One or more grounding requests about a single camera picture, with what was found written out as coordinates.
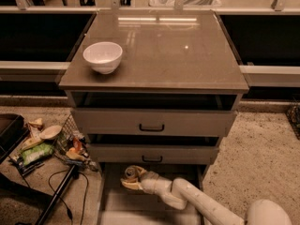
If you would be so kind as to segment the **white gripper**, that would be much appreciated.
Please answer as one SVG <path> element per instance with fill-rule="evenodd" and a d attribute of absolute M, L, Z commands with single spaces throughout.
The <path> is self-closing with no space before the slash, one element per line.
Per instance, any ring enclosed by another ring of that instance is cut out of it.
<path fill-rule="evenodd" d="M 121 184 L 131 190 L 143 190 L 147 194 L 155 194 L 163 198 L 171 193 L 172 181 L 160 176 L 156 172 L 146 172 L 141 166 L 130 166 L 132 176 L 141 176 L 142 182 L 138 179 L 121 179 Z"/>

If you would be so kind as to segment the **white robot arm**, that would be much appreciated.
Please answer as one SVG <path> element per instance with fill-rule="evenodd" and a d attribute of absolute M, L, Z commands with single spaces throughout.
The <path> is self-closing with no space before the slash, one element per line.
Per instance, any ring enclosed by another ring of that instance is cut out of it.
<path fill-rule="evenodd" d="M 285 210 L 270 200 L 254 202 L 244 218 L 237 216 L 184 178 L 173 180 L 131 165 L 120 179 L 125 188 L 155 194 L 170 207 L 184 210 L 191 203 L 212 225 L 292 225 Z"/>

